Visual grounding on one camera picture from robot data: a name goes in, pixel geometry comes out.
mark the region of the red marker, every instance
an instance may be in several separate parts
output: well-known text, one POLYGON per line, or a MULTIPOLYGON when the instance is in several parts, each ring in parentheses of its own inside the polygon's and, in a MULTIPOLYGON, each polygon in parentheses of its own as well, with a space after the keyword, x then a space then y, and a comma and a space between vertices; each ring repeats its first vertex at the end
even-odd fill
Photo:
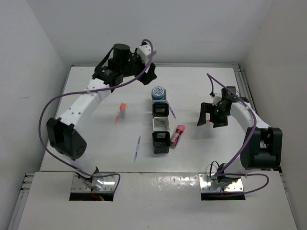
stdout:
POLYGON ((183 125, 180 125, 177 127, 176 132, 173 134, 172 138, 171 138, 171 146, 175 147, 178 142, 179 142, 179 138, 181 136, 181 134, 184 132, 186 128, 183 125))

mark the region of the white table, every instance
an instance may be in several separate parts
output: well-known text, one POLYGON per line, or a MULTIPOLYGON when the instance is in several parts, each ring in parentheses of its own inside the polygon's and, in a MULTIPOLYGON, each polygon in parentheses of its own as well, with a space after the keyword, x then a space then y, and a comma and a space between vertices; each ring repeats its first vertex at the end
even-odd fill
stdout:
MULTIPOLYGON (((84 90, 93 72, 94 67, 72 67, 64 92, 84 90)), ((205 172, 214 160, 229 161, 242 146, 245 136, 237 121, 229 117, 228 126, 215 129, 212 123, 196 125, 201 103, 212 101, 206 73, 226 86, 237 87, 233 68, 157 67, 158 78, 151 84, 143 86, 136 81, 115 90, 102 101, 83 127, 81 135, 87 142, 85 154, 104 172, 205 172), (158 85, 167 90, 167 100, 177 116, 176 120, 171 113, 168 116, 171 135, 178 125, 186 127, 176 149, 162 155, 153 153, 152 142, 151 90, 158 85), (114 126, 121 102, 127 104, 125 118, 114 126), (133 163, 139 135, 139 153, 133 163)), ((221 87, 214 84, 214 91, 220 93, 221 87)), ((76 98, 76 95, 63 98, 57 116, 76 98)), ((71 171, 71 168, 45 153, 40 171, 71 171)))
MULTIPOLYGON (((64 92, 83 90, 93 67, 72 67, 64 92)), ((201 201, 198 173, 208 172, 213 161, 227 162, 241 147, 245 134, 235 119, 227 127, 197 127, 202 102, 211 102, 206 73, 227 86, 244 85, 229 68, 158 67, 158 79, 149 86, 135 82, 115 90, 89 118, 81 135, 86 154, 101 171, 122 172, 113 202, 69 201, 73 173, 47 153, 34 176, 19 230, 296 230, 278 172, 265 172, 270 183, 246 195, 246 200, 201 201), (171 132, 177 125, 186 131, 168 154, 156 155, 152 147, 151 89, 160 85, 177 120, 169 115, 171 132), (114 126, 120 103, 125 119, 114 126), (138 136, 141 144, 133 163, 138 136)), ((217 84, 215 92, 220 92, 217 84)), ((63 98, 58 115, 76 100, 63 98)), ((242 178, 245 191, 260 187, 263 177, 242 178)))

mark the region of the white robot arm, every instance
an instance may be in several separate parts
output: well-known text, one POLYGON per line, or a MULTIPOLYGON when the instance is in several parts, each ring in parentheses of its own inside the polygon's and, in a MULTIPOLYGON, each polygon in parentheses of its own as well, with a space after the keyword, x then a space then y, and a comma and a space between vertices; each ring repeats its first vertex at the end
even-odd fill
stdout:
MULTIPOLYGON (((232 92, 236 92, 235 87, 227 87, 232 92)), ((251 109, 249 101, 243 99, 245 105, 240 102, 237 96, 232 95, 226 89, 222 89, 222 94, 211 94, 213 103, 202 103, 201 114, 198 126, 206 123, 206 113, 210 114, 210 122, 213 128, 228 125, 228 116, 233 116, 246 133, 245 140, 250 135, 256 118, 256 129, 253 132, 246 147, 222 173, 247 174, 254 170, 278 168, 281 161, 282 132, 279 128, 272 128, 265 123, 254 110, 251 109)), ((220 171, 226 164, 221 164, 220 171)))
MULTIPOLYGON (((90 80, 86 91, 74 104, 57 119, 50 118, 47 121, 47 131, 50 145, 63 154, 78 170, 77 173, 85 180, 92 181, 91 176, 98 172, 98 168, 91 162, 86 150, 86 141, 80 132, 84 123, 91 116, 98 105, 109 96, 113 90, 90 92, 92 90, 105 89, 117 86, 123 82, 124 77, 136 76, 141 73, 149 60, 150 46, 143 43, 134 53, 125 44, 115 44, 107 56, 95 68, 93 78, 90 80), (108 57, 113 51, 113 58, 108 57)), ((138 80, 144 85, 149 84, 157 76, 154 73, 155 65, 150 67, 138 80)))

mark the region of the orange marker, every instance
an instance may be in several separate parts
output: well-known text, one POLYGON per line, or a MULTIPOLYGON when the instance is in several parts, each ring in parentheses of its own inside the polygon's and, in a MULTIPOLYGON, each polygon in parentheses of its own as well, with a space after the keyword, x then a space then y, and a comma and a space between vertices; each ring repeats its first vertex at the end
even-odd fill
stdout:
POLYGON ((124 118, 125 110, 126 110, 126 104, 125 103, 120 104, 118 112, 117 112, 117 116, 115 119, 115 125, 119 121, 119 117, 124 118))

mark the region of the white enclosure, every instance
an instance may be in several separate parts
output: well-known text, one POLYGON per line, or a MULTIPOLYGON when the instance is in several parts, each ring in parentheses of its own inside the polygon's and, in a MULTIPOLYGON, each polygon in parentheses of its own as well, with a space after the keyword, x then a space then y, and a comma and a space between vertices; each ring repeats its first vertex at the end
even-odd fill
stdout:
POLYGON ((272 0, 28 0, 65 63, 150 38, 160 63, 241 63, 272 0))

